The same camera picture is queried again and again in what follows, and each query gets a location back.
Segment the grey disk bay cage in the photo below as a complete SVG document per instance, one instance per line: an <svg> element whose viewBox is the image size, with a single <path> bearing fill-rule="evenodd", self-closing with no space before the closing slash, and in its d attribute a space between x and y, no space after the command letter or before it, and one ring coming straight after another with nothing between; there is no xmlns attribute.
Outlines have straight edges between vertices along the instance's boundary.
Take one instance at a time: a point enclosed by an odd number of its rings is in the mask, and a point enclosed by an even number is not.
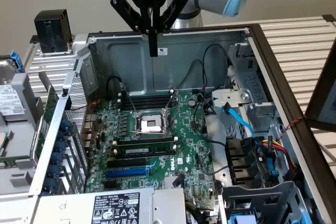
<svg viewBox="0 0 336 224"><path fill-rule="evenodd" d="M274 187L222 189L218 224L313 224L294 182Z"/></svg>

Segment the open metal PC case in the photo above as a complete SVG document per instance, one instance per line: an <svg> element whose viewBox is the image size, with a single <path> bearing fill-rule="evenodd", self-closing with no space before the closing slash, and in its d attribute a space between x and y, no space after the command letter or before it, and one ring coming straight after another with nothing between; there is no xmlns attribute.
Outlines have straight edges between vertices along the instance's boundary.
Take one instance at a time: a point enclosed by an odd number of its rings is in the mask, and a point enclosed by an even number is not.
<svg viewBox="0 0 336 224"><path fill-rule="evenodd" d="M34 179L36 206L28 222L33 224L43 196L85 194L89 161L82 130L92 106L104 100L130 96L171 95L174 89L202 95L206 142L218 189L213 210L201 210L184 198L186 224L218 224L222 189L232 184L226 158L226 138L248 140L256 158L260 188L294 182L301 192L313 224L336 224L336 156L318 140L330 131L311 128L305 111L312 97L336 29L323 19L295 23L248 24L173 30L158 39L158 56L150 57L145 37L135 33L95 33L82 39L69 88L70 111L60 96ZM225 85L227 52L231 45L247 42L256 53L268 87L267 97L276 106L274 119L256 131L233 109L233 120L222 122L212 104L212 92ZM67 145L55 192L43 190L47 168L62 119L72 123L64 133Z"/></svg>

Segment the silver USB port block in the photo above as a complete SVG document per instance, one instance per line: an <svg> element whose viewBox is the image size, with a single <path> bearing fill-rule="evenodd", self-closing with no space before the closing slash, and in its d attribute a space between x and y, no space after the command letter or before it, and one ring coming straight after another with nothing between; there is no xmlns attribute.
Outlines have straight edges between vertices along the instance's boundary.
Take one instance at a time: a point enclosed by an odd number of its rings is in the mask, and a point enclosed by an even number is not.
<svg viewBox="0 0 336 224"><path fill-rule="evenodd" d="M93 141L93 140L84 141L83 142L83 147L84 147L84 150L85 150L85 154L87 156L90 156L95 150L95 141Z"/></svg>

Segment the green motherboard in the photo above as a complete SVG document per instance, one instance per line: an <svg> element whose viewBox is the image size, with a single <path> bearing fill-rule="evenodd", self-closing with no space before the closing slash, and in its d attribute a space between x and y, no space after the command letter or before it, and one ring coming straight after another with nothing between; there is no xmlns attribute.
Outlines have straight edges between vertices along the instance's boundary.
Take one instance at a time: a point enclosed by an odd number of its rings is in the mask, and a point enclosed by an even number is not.
<svg viewBox="0 0 336 224"><path fill-rule="evenodd" d="M210 147L206 142L205 115L203 113L202 95L191 92L180 92L181 110L174 124L170 128L175 136L177 145L175 155L143 157L147 160L149 173L146 176L134 177L105 177L110 170L127 169L107 168L107 161L119 159L112 153L113 141L120 138L131 137L132 113L122 111L123 104L128 99L104 100L92 106L89 113L96 113L95 124L85 124L95 134L95 149L88 156L89 175L86 180L85 192L96 193L105 191L103 182L115 180L118 183L116 190L154 188L164 189L164 179L172 176L183 176L184 197L201 210L213 210L217 200L218 189L215 184L212 160L209 157ZM195 99L195 108L188 106L189 99Z"/></svg>

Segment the thin metal locking lever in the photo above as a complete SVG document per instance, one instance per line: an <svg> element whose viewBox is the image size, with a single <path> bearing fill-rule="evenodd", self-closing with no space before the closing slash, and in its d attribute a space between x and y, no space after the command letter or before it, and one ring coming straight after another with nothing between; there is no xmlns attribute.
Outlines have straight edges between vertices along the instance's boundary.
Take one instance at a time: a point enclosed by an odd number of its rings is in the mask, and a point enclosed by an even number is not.
<svg viewBox="0 0 336 224"><path fill-rule="evenodd" d="M135 106L134 106L134 103L133 103L133 101L132 101L132 99L131 99L131 96L129 95L129 93L128 93L128 91L127 91L127 88L126 88L126 86L125 86L125 84L124 84L123 82L120 82L120 88L121 88L122 91L124 91L124 92L126 93L128 99L129 99L129 101L130 101L130 103L131 103L131 105L132 105L133 111L134 111L135 113L137 113L137 110L136 110L136 108L135 108Z"/></svg>

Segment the metal drive cage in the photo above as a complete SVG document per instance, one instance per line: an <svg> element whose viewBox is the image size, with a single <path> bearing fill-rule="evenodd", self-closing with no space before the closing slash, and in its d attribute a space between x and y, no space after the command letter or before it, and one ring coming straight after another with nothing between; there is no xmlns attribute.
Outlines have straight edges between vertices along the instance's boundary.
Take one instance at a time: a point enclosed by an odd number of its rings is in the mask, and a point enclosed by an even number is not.
<svg viewBox="0 0 336 224"><path fill-rule="evenodd" d="M212 92L212 104L222 122L234 119L228 112L233 109L256 131L263 131L277 109L272 98L267 97L268 87L255 55L247 42L229 46L228 65L224 69L226 82Z"/></svg>

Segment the hard disk with label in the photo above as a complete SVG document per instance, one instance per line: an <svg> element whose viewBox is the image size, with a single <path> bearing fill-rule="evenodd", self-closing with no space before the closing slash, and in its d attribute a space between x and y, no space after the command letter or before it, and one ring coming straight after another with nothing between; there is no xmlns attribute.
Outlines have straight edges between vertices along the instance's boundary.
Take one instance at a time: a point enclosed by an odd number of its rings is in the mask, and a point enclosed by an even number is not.
<svg viewBox="0 0 336 224"><path fill-rule="evenodd" d="M11 85L19 73L16 63L9 56L0 56L0 113L3 116L24 114L24 108L16 90Z"/></svg>

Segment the CPU chip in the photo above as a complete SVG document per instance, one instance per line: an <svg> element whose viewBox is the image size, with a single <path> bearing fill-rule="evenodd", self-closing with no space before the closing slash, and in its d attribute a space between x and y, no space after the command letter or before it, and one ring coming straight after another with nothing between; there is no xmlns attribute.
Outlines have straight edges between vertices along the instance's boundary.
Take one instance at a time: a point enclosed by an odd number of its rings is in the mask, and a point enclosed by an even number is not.
<svg viewBox="0 0 336 224"><path fill-rule="evenodd" d="M0 157L5 153L6 146L9 141L13 138L13 131L0 132Z"/></svg>

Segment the silver chipset heatsink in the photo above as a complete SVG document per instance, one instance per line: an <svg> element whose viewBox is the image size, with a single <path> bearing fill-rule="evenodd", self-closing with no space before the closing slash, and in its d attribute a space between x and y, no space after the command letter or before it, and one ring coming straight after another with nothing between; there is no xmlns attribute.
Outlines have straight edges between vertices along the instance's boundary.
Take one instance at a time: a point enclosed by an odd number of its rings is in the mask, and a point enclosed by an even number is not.
<svg viewBox="0 0 336 224"><path fill-rule="evenodd" d="M164 179L164 189L184 188L185 179L183 176L172 176Z"/></svg>

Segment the black plastic box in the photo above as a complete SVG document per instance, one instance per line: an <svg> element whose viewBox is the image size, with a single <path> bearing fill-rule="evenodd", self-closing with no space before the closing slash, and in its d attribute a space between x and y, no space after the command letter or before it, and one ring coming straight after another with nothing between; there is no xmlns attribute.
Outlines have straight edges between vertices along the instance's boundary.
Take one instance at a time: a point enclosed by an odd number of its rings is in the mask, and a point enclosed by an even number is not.
<svg viewBox="0 0 336 224"><path fill-rule="evenodd" d="M42 10L34 23L42 53L68 51L72 35L66 9Z"/></svg>

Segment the long black expansion slot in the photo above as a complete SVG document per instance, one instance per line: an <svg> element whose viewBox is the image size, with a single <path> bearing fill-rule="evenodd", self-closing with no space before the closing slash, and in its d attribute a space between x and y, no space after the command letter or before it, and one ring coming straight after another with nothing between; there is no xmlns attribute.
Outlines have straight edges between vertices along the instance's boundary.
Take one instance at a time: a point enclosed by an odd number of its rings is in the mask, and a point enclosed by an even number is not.
<svg viewBox="0 0 336 224"><path fill-rule="evenodd" d="M146 158L114 159L107 161L107 168L128 168L146 165Z"/></svg>

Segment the grey power supply unit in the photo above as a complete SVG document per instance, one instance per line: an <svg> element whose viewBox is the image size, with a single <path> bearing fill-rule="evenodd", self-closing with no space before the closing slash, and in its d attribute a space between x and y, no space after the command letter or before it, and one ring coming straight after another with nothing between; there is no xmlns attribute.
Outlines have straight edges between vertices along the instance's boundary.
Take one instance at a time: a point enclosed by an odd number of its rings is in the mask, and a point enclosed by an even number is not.
<svg viewBox="0 0 336 224"><path fill-rule="evenodd" d="M43 196L33 224L186 224L184 193L142 188Z"/></svg>

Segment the grey parts rack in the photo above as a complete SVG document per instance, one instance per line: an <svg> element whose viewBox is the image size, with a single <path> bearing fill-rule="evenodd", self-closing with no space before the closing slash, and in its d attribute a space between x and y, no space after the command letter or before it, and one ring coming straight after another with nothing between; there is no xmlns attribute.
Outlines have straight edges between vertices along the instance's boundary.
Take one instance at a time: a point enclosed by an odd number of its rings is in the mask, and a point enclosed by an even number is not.
<svg viewBox="0 0 336 224"><path fill-rule="evenodd" d="M13 131L13 138L2 157L29 156L30 160L18 161L17 167L0 168L0 196L23 194L29 191L34 169L32 146L44 108L40 98L33 93L27 73L15 74L11 85L16 90L24 114L3 116L0 113L0 132Z"/></svg>

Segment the CPU socket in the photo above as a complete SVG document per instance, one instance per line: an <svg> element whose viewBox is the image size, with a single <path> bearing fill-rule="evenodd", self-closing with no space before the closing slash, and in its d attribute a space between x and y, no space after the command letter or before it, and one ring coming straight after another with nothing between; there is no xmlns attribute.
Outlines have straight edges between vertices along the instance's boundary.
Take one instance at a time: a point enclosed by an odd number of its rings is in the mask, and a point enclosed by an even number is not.
<svg viewBox="0 0 336 224"><path fill-rule="evenodd" d="M171 130L166 131L165 129L167 119L164 109L133 112L132 123L132 126L130 126L132 138L172 135Z"/></svg>

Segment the loose green RAM stick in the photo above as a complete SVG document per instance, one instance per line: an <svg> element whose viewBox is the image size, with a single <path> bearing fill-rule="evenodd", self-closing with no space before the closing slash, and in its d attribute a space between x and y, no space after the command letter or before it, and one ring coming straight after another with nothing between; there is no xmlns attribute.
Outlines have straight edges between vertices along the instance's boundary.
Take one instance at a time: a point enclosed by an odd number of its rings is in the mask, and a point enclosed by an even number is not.
<svg viewBox="0 0 336 224"><path fill-rule="evenodd" d="M17 167L18 161L30 160L29 156L0 157L0 168Z"/></svg>

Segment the black plastic fan shroud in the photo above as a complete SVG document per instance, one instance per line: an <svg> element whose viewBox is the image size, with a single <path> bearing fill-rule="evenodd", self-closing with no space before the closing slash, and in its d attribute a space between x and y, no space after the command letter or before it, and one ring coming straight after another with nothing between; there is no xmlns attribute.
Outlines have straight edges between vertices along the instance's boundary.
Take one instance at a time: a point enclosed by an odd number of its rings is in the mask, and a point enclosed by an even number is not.
<svg viewBox="0 0 336 224"><path fill-rule="evenodd" d="M251 143L228 136L225 151L232 184L246 189L260 188L262 180Z"/></svg>

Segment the black intrusion switch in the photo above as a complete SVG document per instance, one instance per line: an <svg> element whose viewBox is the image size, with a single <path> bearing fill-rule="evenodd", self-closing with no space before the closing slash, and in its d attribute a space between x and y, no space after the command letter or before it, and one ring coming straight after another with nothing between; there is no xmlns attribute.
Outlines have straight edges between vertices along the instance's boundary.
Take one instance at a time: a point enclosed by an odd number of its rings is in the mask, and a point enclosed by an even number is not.
<svg viewBox="0 0 336 224"><path fill-rule="evenodd" d="M65 100L65 110L70 111L72 107L71 97L69 95L69 88L63 88L61 97Z"/></svg>

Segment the RAM stick in motherboard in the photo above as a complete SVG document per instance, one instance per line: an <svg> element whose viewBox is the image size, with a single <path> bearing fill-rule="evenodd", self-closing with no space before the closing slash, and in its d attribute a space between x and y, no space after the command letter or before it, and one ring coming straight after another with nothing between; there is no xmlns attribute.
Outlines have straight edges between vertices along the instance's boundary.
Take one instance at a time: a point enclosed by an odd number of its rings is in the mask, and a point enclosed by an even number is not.
<svg viewBox="0 0 336 224"><path fill-rule="evenodd" d="M119 159L175 155L176 151L177 145L171 142L119 145L112 148L112 153Z"/></svg>

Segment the dark framed panel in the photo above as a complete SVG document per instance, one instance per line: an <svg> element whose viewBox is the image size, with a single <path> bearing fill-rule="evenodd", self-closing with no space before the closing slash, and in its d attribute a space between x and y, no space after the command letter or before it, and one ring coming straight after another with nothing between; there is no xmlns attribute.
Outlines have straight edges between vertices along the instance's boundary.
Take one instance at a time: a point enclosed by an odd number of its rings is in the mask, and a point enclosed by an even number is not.
<svg viewBox="0 0 336 224"><path fill-rule="evenodd" d="M336 39L305 111L311 128L336 132Z"/></svg>

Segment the metal socket cover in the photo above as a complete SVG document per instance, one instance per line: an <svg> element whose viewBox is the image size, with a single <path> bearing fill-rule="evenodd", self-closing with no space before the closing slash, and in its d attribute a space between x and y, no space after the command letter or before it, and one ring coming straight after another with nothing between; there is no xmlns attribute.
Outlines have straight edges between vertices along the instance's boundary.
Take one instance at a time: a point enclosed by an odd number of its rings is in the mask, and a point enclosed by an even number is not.
<svg viewBox="0 0 336 224"><path fill-rule="evenodd" d="M165 126L166 131L168 131L172 127L181 110L181 98L179 90L174 89L171 91L171 97L164 108L165 116L167 119L167 123Z"/></svg>

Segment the blue expansion slot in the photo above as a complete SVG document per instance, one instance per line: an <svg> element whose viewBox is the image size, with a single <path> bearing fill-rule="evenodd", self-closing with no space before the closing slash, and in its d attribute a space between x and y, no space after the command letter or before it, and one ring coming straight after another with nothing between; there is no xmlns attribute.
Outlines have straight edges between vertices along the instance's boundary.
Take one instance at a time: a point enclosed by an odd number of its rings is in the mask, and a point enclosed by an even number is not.
<svg viewBox="0 0 336 224"><path fill-rule="evenodd" d="M148 167L131 167L127 169L110 170L105 172L106 179L119 177L146 176L149 173Z"/></svg>

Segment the blue disk bracket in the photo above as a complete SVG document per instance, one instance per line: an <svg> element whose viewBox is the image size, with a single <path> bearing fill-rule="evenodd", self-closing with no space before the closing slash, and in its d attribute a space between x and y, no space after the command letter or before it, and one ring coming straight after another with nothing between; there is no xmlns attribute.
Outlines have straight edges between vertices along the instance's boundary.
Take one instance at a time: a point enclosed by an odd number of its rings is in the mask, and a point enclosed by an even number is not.
<svg viewBox="0 0 336 224"><path fill-rule="evenodd" d="M9 56L10 56L10 59L14 62L18 72L24 73L25 68L24 68L24 65L21 61L19 54L13 49Z"/></svg>

